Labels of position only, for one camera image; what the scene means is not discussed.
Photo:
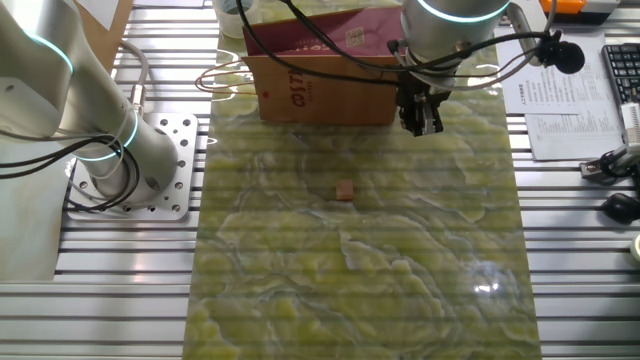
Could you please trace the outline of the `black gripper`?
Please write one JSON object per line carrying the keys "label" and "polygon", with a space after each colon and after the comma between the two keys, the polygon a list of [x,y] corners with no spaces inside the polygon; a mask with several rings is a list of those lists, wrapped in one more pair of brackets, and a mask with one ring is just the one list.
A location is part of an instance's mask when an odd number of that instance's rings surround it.
{"label": "black gripper", "polygon": [[[440,105],[451,95],[448,90],[433,87],[415,79],[401,82],[397,88],[397,105],[402,127],[413,136],[431,135],[444,131],[439,114]],[[423,103],[423,117],[417,109]]]}

